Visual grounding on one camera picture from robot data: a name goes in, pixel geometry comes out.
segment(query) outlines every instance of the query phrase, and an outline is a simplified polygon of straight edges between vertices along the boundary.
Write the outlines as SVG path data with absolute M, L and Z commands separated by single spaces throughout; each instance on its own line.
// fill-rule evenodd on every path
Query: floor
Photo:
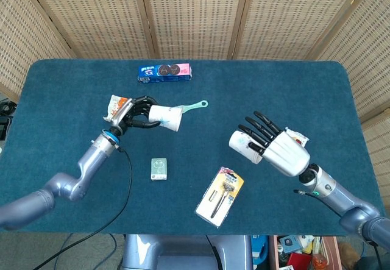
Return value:
M 46 258 L 60 250 L 68 234 L 65 233 L 0 233 L 0 270 L 33 269 Z M 67 244 L 70 244 L 85 235 L 73 235 Z M 116 270 L 124 249 L 123 235 L 114 235 L 117 241 L 117 250 L 101 267 L 101 269 Z M 357 238 L 339 237 L 338 241 L 346 241 L 360 254 L 363 249 L 362 242 Z M 75 246 L 62 254 L 57 263 L 57 270 L 68 269 L 94 269 L 113 249 L 114 241 L 110 235 L 99 234 Z M 366 246 L 366 256 L 374 256 L 374 249 Z M 54 261 L 42 269 L 53 269 Z

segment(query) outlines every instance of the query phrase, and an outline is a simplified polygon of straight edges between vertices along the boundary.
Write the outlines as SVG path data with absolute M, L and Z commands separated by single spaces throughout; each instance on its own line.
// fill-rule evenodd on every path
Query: food wrapper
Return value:
M 286 133 L 295 141 L 297 141 L 302 147 L 305 147 L 307 141 L 309 141 L 309 138 L 302 135 L 301 133 L 298 133 L 296 131 L 290 130 L 286 127 Z
M 115 116 L 118 110 L 126 102 L 126 100 L 127 98 L 121 98 L 120 96 L 111 95 L 111 100 L 107 107 L 107 116 L 104 116 L 103 119 L 107 122 L 110 122 L 113 116 Z

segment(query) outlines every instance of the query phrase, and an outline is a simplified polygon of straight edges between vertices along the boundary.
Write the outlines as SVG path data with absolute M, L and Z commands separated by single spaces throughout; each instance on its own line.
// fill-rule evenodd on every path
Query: robot finger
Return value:
M 135 99 L 136 105 L 142 104 L 142 103 L 147 103 L 150 105 L 153 105 L 153 104 L 158 105 L 158 102 L 154 98 L 151 98 L 150 96 L 141 96 L 140 98 Z
M 159 126 L 160 124 L 161 124 L 161 122 L 151 122 L 151 123 L 148 123 L 148 122 L 142 122 L 142 121 L 137 121 L 137 120 L 132 121 L 132 127 L 134 127 L 134 128 L 141 128 L 141 129 L 154 128 L 154 127 Z
M 132 111 L 133 116 L 138 116 L 138 115 L 146 115 L 149 117 L 149 111 L 150 107 L 147 106 L 142 106 L 142 107 L 135 107 L 134 110 Z
M 282 133 L 283 131 L 280 130 L 273 122 L 270 121 L 269 118 L 267 118 L 266 116 L 264 116 L 262 113 L 258 112 L 258 111 L 254 111 L 253 114 L 261 119 L 266 125 L 267 127 L 270 128 L 271 131 L 273 131 L 276 135 L 279 135 L 280 133 Z
M 268 140 L 265 140 L 262 136 L 250 130 L 248 127 L 244 125 L 238 125 L 238 128 L 244 131 L 244 133 L 246 133 L 248 136 L 252 137 L 255 141 L 259 142 L 259 144 L 265 148 L 269 146 L 270 142 Z
M 259 153 L 260 155 L 263 155 L 265 149 L 260 147 L 259 145 L 256 145 L 255 143 L 253 142 L 249 142 L 248 144 L 249 148 L 251 148 L 251 150 L 254 150 L 256 151 L 257 153 Z
M 254 119 L 248 116 L 246 116 L 245 119 L 249 124 L 253 125 L 260 133 L 262 133 L 267 140 L 272 141 L 273 139 L 275 139 L 275 135 L 268 131 L 263 125 L 259 124 Z

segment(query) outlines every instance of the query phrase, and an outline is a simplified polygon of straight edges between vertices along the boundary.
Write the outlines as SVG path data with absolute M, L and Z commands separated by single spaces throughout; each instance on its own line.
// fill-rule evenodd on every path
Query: white cup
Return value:
M 149 122 L 161 122 L 160 126 L 177 132 L 182 120 L 182 109 L 179 107 L 162 107 L 152 105 L 149 112 Z
M 241 155 L 243 155 L 246 158 L 248 158 L 254 164 L 258 164 L 260 162 L 260 160 L 263 159 L 263 158 L 261 157 L 261 155 L 258 152 L 252 150 L 248 146 L 248 144 L 250 142 L 253 142 L 256 145 L 261 147 L 261 145 L 258 142 L 253 140 L 247 134 L 242 133 L 240 131 L 235 131 L 232 134 L 232 136 L 230 137 L 229 146 L 231 148 L 233 148 L 235 151 L 237 151 L 238 153 L 240 153 Z

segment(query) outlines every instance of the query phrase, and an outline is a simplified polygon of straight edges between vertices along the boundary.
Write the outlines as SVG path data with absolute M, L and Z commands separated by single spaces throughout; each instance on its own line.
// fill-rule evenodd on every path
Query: teal tablecloth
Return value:
M 122 138 L 131 155 L 131 200 L 106 229 L 111 233 L 343 235 L 338 217 L 318 201 L 298 196 L 297 178 L 266 161 L 254 165 L 228 147 L 244 117 L 256 109 L 280 127 L 310 138 L 311 161 L 362 199 L 382 204 L 345 69 L 335 62 L 190 61 L 190 82 L 140 84 L 148 60 L 41 60 L 29 70 L 9 139 L 0 159 L 0 204 L 40 189 L 57 172 L 79 175 L 76 163 L 102 129 L 112 94 L 150 95 L 160 105 L 207 108 L 183 115 L 175 133 L 132 129 Z M 151 181 L 151 158 L 168 159 L 168 180 Z M 216 229 L 195 215 L 220 166 L 245 183 Z M 128 168 L 115 152 L 96 174 L 85 199 L 57 199 L 55 210 L 23 230 L 92 232 L 118 212 Z

